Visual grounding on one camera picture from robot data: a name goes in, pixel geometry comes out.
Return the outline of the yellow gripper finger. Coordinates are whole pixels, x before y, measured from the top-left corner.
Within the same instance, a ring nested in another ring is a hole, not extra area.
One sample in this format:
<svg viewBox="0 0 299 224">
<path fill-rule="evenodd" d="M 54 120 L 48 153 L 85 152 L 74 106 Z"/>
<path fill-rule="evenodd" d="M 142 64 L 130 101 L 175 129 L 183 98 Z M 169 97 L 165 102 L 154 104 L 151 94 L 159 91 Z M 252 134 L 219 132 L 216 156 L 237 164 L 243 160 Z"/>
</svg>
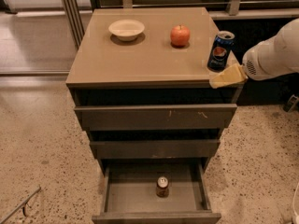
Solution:
<svg viewBox="0 0 299 224">
<path fill-rule="evenodd" d="M 238 63 L 234 63 L 210 79 L 209 84 L 213 89 L 217 89 L 241 83 L 247 79 L 248 76 L 246 75 L 243 66 Z"/>
</svg>

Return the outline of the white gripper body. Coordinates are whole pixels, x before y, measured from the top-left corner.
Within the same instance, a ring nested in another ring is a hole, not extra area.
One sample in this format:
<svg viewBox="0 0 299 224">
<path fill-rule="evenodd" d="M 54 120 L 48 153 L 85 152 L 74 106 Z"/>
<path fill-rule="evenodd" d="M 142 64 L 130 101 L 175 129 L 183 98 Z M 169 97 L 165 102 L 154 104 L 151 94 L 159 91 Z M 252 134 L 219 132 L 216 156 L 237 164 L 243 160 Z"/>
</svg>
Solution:
<svg viewBox="0 0 299 224">
<path fill-rule="evenodd" d="M 243 56 L 243 69 L 254 80 L 279 76 L 274 50 L 275 38 L 269 38 L 249 49 Z"/>
</svg>

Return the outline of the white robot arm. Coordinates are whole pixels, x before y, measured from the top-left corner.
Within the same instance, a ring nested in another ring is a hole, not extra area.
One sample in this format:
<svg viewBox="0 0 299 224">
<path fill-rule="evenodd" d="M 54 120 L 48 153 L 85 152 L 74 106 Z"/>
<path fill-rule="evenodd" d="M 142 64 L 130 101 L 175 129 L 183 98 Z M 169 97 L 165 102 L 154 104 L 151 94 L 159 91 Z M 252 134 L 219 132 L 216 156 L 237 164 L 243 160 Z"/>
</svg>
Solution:
<svg viewBox="0 0 299 224">
<path fill-rule="evenodd" d="M 213 89 L 299 72 L 299 19 L 288 22 L 276 35 L 250 48 L 242 64 L 231 64 L 209 80 Z"/>
</svg>

